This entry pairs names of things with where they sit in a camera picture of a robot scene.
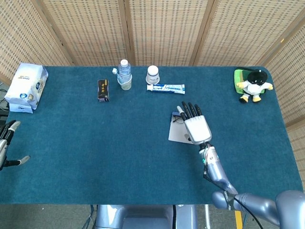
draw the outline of plastic bottle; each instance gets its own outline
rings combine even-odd
[[[121,64],[119,64],[119,72],[121,83],[126,83],[130,80],[132,72],[131,66],[127,60],[121,60]]]

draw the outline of woven partition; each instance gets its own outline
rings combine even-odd
[[[69,65],[30,0],[0,2],[0,75],[10,83],[20,62]]]
[[[188,65],[207,0],[130,0],[137,65]]]
[[[286,123],[305,116],[305,25],[266,65]]]
[[[305,190],[305,125],[289,131],[288,135]]]
[[[195,65],[255,65],[304,1],[219,0]]]
[[[116,0],[42,0],[78,65],[117,65],[126,58]]]

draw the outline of plush toy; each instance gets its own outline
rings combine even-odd
[[[261,101],[259,94],[264,89],[272,90],[273,86],[271,83],[266,83],[268,78],[267,73],[262,70],[253,70],[249,73],[247,80],[244,82],[239,82],[236,85],[243,89],[244,94],[239,98],[239,101],[242,103],[247,103],[249,96],[253,96],[252,101],[258,103]]]

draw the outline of small black box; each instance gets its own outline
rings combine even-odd
[[[109,81],[108,80],[98,80],[98,93],[97,99],[100,102],[109,102]]]

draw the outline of toothpaste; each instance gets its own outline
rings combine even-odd
[[[152,85],[147,85],[147,91],[185,94],[185,87],[184,84],[181,85],[152,84]]]

